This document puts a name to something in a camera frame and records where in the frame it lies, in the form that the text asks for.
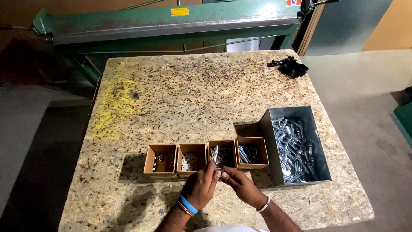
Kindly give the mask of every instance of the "brown bracelet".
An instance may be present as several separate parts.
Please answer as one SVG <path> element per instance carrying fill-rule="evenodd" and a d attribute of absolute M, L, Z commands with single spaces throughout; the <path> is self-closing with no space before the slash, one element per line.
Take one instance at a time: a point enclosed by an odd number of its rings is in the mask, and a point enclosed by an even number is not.
<path fill-rule="evenodd" d="M 180 201 L 176 201 L 176 205 L 179 206 L 185 213 L 189 214 L 191 217 L 194 216 L 194 214 L 192 212 L 190 212 L 190 210 L 188 210 L 185 205 L 183 205 Z"/>

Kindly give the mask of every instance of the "person's left hand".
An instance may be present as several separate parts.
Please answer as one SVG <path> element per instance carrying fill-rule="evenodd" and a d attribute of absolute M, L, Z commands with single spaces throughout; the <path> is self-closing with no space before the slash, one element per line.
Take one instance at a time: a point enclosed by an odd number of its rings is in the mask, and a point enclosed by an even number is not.
<path fill-rule="evenodd" d="M 182 189 L 182 196 L 197 210 L 203 209 L 213 198 L 216 183 L 221 175 L 214 161 L 189 176 Z"/>

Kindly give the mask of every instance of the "hand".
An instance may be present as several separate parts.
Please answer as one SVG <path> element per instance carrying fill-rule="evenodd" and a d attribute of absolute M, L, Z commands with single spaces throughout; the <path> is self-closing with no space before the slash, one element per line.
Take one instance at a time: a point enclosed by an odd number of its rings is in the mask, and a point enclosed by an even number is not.
<path fill-rule="evenodd" d="M 258 210 L 266 204 L 267 196 L 265 196 L 243 172 L 226 166 L 220 171 L 222 172 L 222 176 L 219 181 L 230 185 L 243 202 L 248 203 Z"/>
<path fill-rule="evenodd" d="M 213 198 L 216 183 L 221 175 L 214 161 L 189 176 L 182 189 L 182 196 L 197 210 L 203 209 Z"/>

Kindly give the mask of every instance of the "concrete floor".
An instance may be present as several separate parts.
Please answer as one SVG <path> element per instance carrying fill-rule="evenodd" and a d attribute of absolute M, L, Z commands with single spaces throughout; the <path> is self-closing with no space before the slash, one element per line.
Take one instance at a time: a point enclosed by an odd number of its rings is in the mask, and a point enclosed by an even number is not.
<path fill-rule="evenodd" d="M 412 50 L 301 60 L 375 211 L 372 221 L 313 231 L 410 231 L 412 149 L 389 114 L 398 106 L 391 92 L 412 85 Z M 0 124 L 0 211 L 17 179 L 0 230 L 58 226 L 94 93 L 83 87 L 59 91 L 0 88 L 0 116 L 8 118 Z"/>
<path fill-rule="evenodd" d="M 412 149 L 389 114 L 398 106 L 391 92 L 412 86 L 412 50 L 301 60 L 375 212 L 372 221 L 311 232 L 411 231 Z"/>

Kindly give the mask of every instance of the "galvanized metal bin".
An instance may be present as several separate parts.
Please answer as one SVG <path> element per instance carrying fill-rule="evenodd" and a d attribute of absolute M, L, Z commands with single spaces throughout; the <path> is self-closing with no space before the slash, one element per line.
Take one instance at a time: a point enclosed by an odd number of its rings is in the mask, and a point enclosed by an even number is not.
<path fill-rule="evenodd" d="M 272 126 L 272 120 L 280 117 L 293 118 L 302 122 L 304 136 L 314 145 L 314 170 L 319 181 L 285 184 L 279 150 L 276 145 L 275 131 Z M 332 180 L 310 106 L 269 108 L 258 125 L 266 141 L 269 168 L 274 186 L 310 185 Z"/>

